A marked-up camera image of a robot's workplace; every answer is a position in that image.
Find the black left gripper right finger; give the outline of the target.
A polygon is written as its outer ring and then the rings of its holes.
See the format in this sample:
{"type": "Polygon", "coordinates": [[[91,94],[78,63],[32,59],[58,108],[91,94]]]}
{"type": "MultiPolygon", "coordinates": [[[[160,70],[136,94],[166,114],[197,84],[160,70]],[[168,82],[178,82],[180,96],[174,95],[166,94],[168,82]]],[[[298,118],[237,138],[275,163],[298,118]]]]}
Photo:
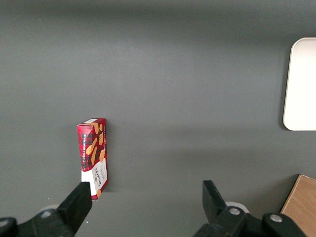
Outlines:
{"type": "Polygon", "coordinates": [[[202,205],[208,223],[196,237],[304,237],[305,233],[288,216],[266,213],[255,218],[236,205],[227,205],[213,181],[203,181],[202,205]]]}

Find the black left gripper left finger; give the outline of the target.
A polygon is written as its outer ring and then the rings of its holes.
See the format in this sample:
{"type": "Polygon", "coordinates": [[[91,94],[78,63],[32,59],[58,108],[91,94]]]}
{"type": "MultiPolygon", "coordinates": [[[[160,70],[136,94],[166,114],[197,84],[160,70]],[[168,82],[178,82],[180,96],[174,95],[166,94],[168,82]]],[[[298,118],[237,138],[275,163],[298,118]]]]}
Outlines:
{"type": "Polygon", "coordinates": [[[90,183],[80,182],[56,208],[45,208],[18,224],[13,217],[0,219],[2,237],[74,237],[92,207],[90,183]]]}

